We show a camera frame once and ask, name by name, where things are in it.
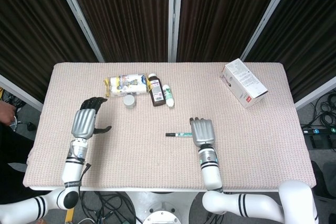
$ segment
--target white box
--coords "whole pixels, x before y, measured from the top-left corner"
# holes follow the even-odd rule
[[[268,91],[240,59],[224,66],[221,79],[245,108],[261,101]]]

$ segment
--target table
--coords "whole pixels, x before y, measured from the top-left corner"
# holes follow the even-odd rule
[[[82,102],[104,96],[103,80],[119,74],[153,73],[169,84],[175,108],[153,107],[149,95],[128,110],[122,98],[109,98],[96,127],[112,126],[89,140],[92,167],[81,189],[122,191],[204,191],[197,147],[191,138],[165,137],[190,132],[189,118],[212,119],[215,148],[226,191],[276,191],[288,179],[316,184],[309,154],[279,63],[246,63],[266,86],[265,99],[244,109],[219,78],[224,62],[59,63],[51,76],[24,185],[62,187],[72,122]]]

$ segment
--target robotic arm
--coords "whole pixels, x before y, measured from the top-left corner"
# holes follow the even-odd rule
[[[264,218],[286,224],[318,224],[319,219],[311,189],[303,182],[289,180],[279,186],[282,207],[266,195],[224,194],[213,144],[215,133],[211,120],[190,118],[194,144],[199,147],[199,163],[208,192],[204,208],[217,215],[229,211],[242,217]]]
[[[65,189],[55,189],[47,195],[24,200],[18,203],[0,205],[0,223],[28,223],[45,216],[50,209],[71,209],[79,199],[79,187],[82,179],[82,168],[88,149],[88,139],[93,134],[105,133],[105,129],[95,129],[96,115],[100,106],[107,99],[93,97],[85,100],[77,111],[71,133],[75,137],[70,142],[69,153],[62,174]],[[83,174],[90,167],[87,164]]]

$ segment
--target pen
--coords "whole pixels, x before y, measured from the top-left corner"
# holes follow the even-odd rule
[[[193,133],[189,133],[189,132],[166,133],[166,136],[192,137]]]

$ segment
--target black curtain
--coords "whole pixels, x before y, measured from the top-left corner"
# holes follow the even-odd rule
[[[231,61],[243,53],[270,0],[182,0],[177,61]]]
[[[53,66],[96,62],[66,0],[0,0],[0,74],[43,102]]]
[[[294,101],[336,76],[336,0],[281,0],[246,61],[281,62]]]
[[[78,2],[105,61],[167,61],[168,0]]]

